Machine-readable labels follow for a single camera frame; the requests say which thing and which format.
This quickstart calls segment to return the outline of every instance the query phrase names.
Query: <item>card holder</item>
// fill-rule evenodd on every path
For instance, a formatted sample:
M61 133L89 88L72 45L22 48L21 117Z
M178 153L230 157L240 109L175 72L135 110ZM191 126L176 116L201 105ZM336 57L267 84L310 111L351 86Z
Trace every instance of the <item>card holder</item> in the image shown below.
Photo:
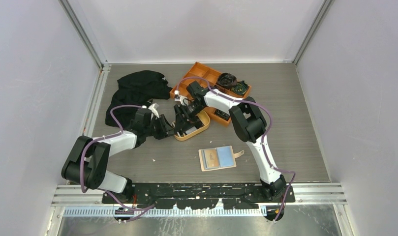
M199 150L202 171L214 171L236 167L235 158L244 154L244 150L234 153L232 146L216 147Z

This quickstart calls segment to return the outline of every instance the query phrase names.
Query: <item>white connector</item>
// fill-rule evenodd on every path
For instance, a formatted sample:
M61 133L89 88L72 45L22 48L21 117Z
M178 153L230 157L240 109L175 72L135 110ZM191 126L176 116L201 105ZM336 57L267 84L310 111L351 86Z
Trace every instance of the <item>white connector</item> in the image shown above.
M183 106L187 106L188 103L186 103L185 101L187 101L187 97L183 96L183 95L179 95L176 98L174 98L174 101L176 102L180 102Z
M157 111L157 108L159 107L158 104L153 103L151 104L148 109L151 110L153 112L153 114L158 118L159 117L159 113Z
M178 90L174 91L174 101L180 102L179 94L180 94L180 91L178 91Z

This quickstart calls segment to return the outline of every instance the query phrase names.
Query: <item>black cloth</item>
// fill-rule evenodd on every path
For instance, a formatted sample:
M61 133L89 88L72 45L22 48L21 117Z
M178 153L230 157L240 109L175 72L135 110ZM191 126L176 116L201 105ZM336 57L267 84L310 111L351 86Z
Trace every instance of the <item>black cloth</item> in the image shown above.
M164 75L150 70L138 71L118 79L118 91L113 94L111 104L106 111L105 123L108 126L118 125L110 115L110 110L120 105L145 105L152 104L154 98L169 99L171 87ZM125 129L135 117L137 108L118 108L113 111L118 121Z

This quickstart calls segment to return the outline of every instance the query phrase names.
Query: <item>orange container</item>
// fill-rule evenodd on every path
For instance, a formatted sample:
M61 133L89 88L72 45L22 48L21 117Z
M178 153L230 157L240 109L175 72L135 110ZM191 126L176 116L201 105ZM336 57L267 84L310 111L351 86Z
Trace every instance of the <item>orange container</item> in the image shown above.
M204 79L206 79L207 81L209 81L209 84L211 86L216 86L221 92L230 95L232 97L237 97L237 98L246 98L249 95L249 92L251 91L251 86L248 85L248 90L246 91L246 93L243 96L240 96L234 92L232 92L231 90L225 89L220 87L219 85L216 84L217 82L217 78L219 77L219 75L221 75L222 72L219 72L215 69L212 69L204 64L201 64L199 62L196 62L191 68L190 70L183 76L183 78L186 77L190 77L190 76L198 76L198 77L202 77ZM188 99L192 99L192 97L190 96L190 94L187 92L187 86L193 82L193 81L197 81L200 86L206 88L208 86L208 84L201 80L201 79L187 79L185 81L182 81L180 83L179 86L179 91L180 91L180 95L187 97ZM177 85L174 86L174 88L170 91L170 96L172 98L174 98L175 94L174 91L176 90ZM217 121L220 124L223 124L224 126L228 126L231 123L231 119L229 118L229 120L224 120L221 117L215 115L215 111L216 108L213 107L205 107L204 111L209 115L209 117L215 121Z

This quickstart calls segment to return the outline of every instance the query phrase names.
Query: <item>yellow bowl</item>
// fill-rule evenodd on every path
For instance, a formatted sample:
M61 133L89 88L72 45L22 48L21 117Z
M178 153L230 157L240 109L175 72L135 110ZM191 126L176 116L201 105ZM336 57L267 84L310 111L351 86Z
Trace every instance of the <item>yellow bowl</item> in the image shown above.
M174 134L174 137L178 140L178 141L186 141L187 139L200 134L201 132L207 130L209 128L209 124L211 123L211 119L209 118L208 114L205 111L201 111L197 114L197 117L200 119L200 121L203 123L203 126L196 129L195 131L184 135L183 137L180 137L179 135Z

